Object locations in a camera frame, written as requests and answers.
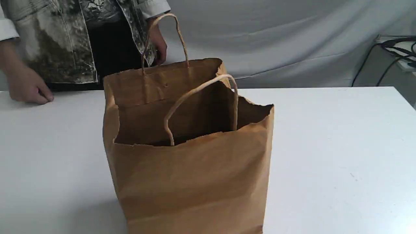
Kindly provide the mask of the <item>person's right forearm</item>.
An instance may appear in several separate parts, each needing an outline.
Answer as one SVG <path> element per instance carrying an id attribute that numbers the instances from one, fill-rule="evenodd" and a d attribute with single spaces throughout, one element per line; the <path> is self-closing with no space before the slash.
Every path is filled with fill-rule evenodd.
<path id="1" fill-rule="evenodd" d="M 7 77 L 25 67 L 24 62 L 17 53 L 16 44 L 15 39 L 7 39 L 0 42 L 0 68 Z"/>

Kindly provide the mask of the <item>person's left hand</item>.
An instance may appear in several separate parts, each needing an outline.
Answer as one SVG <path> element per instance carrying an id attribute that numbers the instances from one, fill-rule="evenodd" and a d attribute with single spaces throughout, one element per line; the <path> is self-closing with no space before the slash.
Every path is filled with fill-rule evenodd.
<path id="1" fill-rule="evenodd" d="M 167 44 L 160 31 L 159 26 L 156 24 L 152 29 L 149 29 L 148 35 L 150 41 L 153 43 L 157 50 L 157 56 L 154 65 L 162 65 L 166 61 L 167 57 Z"/>

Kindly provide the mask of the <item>person's right hand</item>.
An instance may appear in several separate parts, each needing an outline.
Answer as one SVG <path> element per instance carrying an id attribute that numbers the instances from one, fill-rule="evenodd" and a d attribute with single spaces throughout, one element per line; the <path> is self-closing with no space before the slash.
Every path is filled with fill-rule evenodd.
<path id="1" fill-rule="evenodd" d="M 6 70 L 9 96 L 17 102 L 44 105 L 54 100 L 49 87 L 31 68 L 18 65 Z"/>

